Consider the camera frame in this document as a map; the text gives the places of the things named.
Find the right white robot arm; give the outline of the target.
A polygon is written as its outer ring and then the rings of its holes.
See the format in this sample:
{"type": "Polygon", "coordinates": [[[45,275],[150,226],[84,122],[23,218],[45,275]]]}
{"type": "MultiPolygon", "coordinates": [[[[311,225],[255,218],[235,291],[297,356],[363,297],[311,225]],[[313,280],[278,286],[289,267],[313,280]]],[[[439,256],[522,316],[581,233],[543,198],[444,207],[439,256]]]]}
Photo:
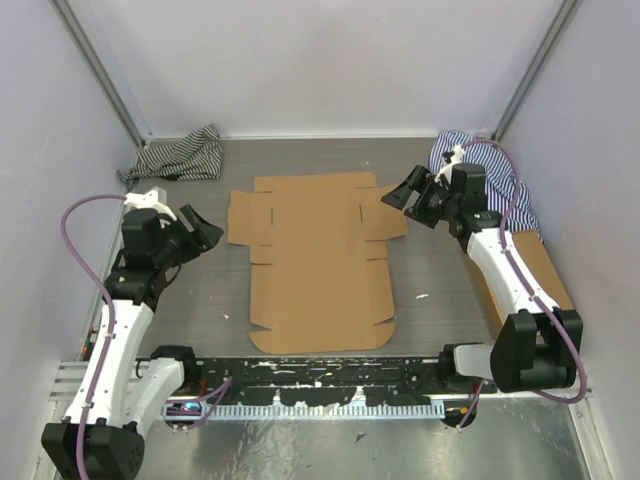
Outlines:
{"type": "Polygon", "coordinates": [[[440,355],[440,382],[462,394],[475,378],[493,382],[505,393],[586,386],[579,348],[583,323],[562,309],[536,281],[521,258],[501,214],[488,207],[481,165],[450,164],[438,175],[417,165],[382,202],[424,226],[439,222],[481,271],[504,316],[495,342],[453,344],[440,355]]]}

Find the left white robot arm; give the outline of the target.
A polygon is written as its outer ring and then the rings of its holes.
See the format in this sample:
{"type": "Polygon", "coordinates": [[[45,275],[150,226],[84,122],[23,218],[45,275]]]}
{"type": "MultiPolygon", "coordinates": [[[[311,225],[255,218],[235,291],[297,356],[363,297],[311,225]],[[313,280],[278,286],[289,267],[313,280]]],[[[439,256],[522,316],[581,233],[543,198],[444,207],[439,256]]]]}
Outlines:
{"type": "Polygon", "coordinates": [[[162,204],[132,203],[122,245],[98,287],[104,301],[81,385],[63,418],[45,425],[41,444],[64,479],[133,479],[146,436],[169,398],[194,394],[200,367],[188,346],[162,345],[132,384],[134,361],[151,324],[167,273],[212,250],[223,235],[191,205],[174,215],[162,204]]]}

